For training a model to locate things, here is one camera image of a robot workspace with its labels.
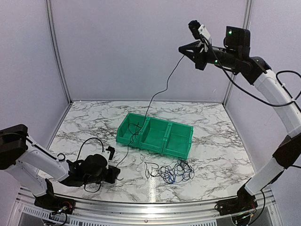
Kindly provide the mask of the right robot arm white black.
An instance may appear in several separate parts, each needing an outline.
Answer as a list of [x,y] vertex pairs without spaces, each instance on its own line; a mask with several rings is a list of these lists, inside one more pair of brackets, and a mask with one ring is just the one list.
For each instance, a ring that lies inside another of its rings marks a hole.
[[224,73],[242,74],[265,97],[259,101],[274,108],[287,132],[269,162],[238,190],[233,207],[243,211],[259,191],[276,181],[299,158],[301,110],[278,80],[278,74],[261,57],[249,55],[249,30],[227,26],[224,46],[220,48],[211,44],[211,35],[203,24],[193,20],[189,29],[196,41],[179,47],[179,52],[194,62],[196,69],[204,70],[207,64],[213,64]]

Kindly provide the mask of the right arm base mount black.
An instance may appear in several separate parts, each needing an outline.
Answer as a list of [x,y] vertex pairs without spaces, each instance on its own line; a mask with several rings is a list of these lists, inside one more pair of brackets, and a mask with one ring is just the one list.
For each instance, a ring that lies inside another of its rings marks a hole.
[[241,201],[236,198],[228,198],[219,200],[214,209],[219,212],[220,216],[228,214],[236,214],[247,210],[254,210],[258,207],[258,203],[255,197],[252,197],[248,201]]

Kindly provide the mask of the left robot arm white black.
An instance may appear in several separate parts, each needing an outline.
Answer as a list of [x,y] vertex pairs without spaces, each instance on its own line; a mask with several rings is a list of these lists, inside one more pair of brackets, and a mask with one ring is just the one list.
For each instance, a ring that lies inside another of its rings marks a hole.
[[68,187],[114,184],[120,174],[119,168],[109,164],[114,153],[115,149],[110,146],[84,160],[59,159],[38,144],[24,124],[0,131],[0,169],[28,188],[35,198],[41,197],[41,202],[50,210],[59,206],[59,198],[53,194],[51,182],[39,176],[36,169]]

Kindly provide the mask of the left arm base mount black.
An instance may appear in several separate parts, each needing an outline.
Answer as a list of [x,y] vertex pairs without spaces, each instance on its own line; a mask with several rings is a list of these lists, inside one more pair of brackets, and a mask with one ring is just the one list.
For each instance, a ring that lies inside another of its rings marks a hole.
[[75,207],[75,200],[67,199],[63,197],[58,197],[55,201],[41,201],[38,198],[35,199],[34,205],[37,207],[41,207],[43,209],[51,210],[53,212],[58,212],[63,207],[67,207],[65,213],[72,214]]

